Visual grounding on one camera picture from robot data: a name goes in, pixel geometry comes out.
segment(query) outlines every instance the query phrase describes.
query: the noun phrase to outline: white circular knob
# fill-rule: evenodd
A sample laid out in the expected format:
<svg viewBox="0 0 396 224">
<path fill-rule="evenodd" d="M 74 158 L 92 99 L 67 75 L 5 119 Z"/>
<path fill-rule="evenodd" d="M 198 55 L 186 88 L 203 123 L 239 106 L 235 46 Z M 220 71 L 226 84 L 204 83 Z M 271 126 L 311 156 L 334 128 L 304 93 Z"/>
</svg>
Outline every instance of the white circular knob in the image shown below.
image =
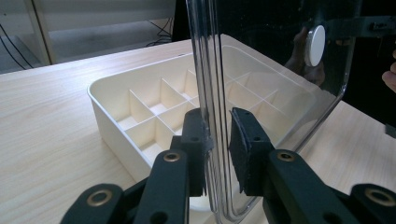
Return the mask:
<svg viewBox="0 0 396 224">
<path fill-rule="evenodd" d="M 309 31 L 306 38 L 304 60 L 308 66 L 317 66 L 321 60 L 326 41 L 326 33 L 322 25 Z"/>
</svg>

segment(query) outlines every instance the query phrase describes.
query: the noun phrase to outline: white plastic tray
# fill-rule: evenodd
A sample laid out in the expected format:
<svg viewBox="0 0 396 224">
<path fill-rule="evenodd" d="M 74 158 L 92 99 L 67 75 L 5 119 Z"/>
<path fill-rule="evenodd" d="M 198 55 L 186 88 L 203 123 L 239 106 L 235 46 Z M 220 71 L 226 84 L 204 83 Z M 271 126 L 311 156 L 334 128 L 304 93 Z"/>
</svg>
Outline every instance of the white plastic tray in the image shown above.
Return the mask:
<svg viewBox="0 0 396 224">
<path fill-rule="evenodd" d="M 224 46 L 222 53 L 223 64 L 232 65 L 224 67 L 227 110 L 251 111 L 276 145 L 316 102 L 315 94 L 241 49 Z M 140 181 L 172 136 L 181 135 L 185 113 L 199 107 L 193 56 L 99 79 L 89 95 L 100 134 Z M 191 199 L 191 211 L 201 220 L 210 216 L 208 199 Z"/>
</svg>

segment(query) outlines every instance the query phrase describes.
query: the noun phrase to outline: light wood table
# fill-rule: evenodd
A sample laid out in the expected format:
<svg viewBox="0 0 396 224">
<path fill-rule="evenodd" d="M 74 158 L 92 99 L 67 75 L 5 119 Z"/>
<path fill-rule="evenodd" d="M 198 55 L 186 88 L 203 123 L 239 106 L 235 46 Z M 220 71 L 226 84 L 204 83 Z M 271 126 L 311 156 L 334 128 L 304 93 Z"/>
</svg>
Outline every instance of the light wood table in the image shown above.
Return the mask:
<svg viewBox="0 0 396 224">
<path fill-rule="evenodd" d="M 58 223 L 85 189 L 135 182 L 101 139 L 87 87 L 191 52 L 183 41 L 0 76 L 0 223 Z M 396 191 L 396 140 L 341 102 L 301 154 L 330 186 Z"/>
</svg>

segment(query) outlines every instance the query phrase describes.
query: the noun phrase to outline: wooden tabletop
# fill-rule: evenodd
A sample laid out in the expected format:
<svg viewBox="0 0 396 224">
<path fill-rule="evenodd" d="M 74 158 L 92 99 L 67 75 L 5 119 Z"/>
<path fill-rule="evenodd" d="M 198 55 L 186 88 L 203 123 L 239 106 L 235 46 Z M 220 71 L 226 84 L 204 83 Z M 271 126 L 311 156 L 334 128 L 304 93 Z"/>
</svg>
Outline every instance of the wooden tabletop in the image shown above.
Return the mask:
<svg viewBox="0 0 396 224">
<path fill-rule="evenodd" d="M 102 140 L 88 86 L 191 52 L 183 41 L 0 76 L 0 223 L 59 223 L 84 190 L 135 181 Z M 326 182 L 396 191 L 396 140 L 341 102 L 301 154 Z"/>
</svg>

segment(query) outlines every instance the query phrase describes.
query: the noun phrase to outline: transparent plastic sheet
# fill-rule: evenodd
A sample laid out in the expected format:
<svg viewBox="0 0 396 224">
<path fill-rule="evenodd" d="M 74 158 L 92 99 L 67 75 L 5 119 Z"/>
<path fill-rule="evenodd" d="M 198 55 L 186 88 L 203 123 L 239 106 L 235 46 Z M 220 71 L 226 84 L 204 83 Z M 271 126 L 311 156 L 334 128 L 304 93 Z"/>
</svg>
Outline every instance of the transparent plastic sheet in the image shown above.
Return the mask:
<svg viewBox="0 0 396 224">
<path fill-rule="evenodd" d="M 187 3 L 202 116 L 213 142 L 206 166 L 211 207 L 218 223 L 235 223 L 258 199 L 239 193 L 227 150 L 229 111 L 249 110 L 276 148 L 300 150 L 341 100 L 354 47 L 354 38 L 326 38 L 320 62 L 307 65 L 306 41 L 320 25 L 334 32 L 327 21 L 356 17 L 361 1 Z"/>
</svg>

